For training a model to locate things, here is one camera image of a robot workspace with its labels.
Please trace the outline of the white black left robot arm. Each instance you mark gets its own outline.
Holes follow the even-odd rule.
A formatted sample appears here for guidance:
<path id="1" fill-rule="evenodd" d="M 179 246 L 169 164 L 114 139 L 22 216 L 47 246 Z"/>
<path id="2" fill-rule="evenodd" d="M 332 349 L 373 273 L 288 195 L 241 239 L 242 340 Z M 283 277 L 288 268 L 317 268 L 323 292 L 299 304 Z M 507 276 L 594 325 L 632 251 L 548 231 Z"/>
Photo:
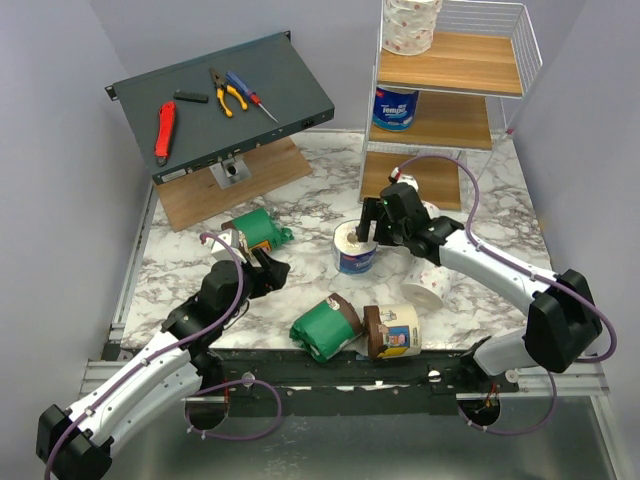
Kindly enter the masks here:
<path id="1" fill-rule="evenodd" d="M 41 414 L 36 454 L 47 478 L 103 478 L 114 456 L 171 405 L 220 387 L 222 363 L 210 345 L 247 300 L 282 289 L 290 270 L 262 250 L 255 254 L 255 263 L 235 253 L 216 261 L 199 291 L 117 373 L 71 406 Z"/>

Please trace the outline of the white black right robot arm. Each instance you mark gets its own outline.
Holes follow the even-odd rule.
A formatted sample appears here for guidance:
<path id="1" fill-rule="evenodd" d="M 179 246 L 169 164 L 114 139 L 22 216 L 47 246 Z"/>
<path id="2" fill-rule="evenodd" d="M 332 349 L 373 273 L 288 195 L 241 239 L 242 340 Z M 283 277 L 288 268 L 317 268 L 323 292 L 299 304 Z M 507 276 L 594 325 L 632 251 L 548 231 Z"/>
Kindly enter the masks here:
<path id="1" fill-rule="evenodd" d="M 404 247 L 416 258 L 461 273 L 526 316 L 523 329 L 486 337 L 462 354 L 460 379 L 471 391 L 485 390 L 513 369 L 542 367 L 563 373 L 602 332 L 603 322 L 593 310 L 582 274 L 538 271 L 472 241 L 461 222 L 431 216 L 407 183 L 393 183 L 379 197 L 365 199 L 356 234 L 381 246 Z"/>

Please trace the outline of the green wrapped roll near left arm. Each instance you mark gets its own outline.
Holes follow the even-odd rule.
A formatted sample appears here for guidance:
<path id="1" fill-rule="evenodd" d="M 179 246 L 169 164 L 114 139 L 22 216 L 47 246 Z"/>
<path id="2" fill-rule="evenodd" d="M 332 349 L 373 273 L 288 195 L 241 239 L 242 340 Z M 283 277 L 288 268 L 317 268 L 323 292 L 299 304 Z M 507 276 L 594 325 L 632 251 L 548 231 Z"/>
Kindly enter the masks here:
<path id="1" fill-rule="evenodd" d="M 294 239 L 292 230 L 277 224 L 264 208 L 253 210 L 224 222 L 220 228 L 241 232 L 248 250 L 262 248 L 273 251 Z"/>

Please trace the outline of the blue white paper towel roll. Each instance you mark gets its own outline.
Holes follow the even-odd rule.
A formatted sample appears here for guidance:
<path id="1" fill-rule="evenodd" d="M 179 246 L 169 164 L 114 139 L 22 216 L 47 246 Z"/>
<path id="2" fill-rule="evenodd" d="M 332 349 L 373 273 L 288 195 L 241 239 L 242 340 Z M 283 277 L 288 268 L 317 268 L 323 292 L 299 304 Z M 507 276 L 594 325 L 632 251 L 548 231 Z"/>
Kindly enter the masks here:
<path id="1" fill-rule="evenodd" d="M 363 274 L 371 269 L 377 251 L 373 241 L 360 242 L 356 227 L 358 220 L 339 224 L 333 234 L 332 253 L 336 269 L 344 274 Z"/>

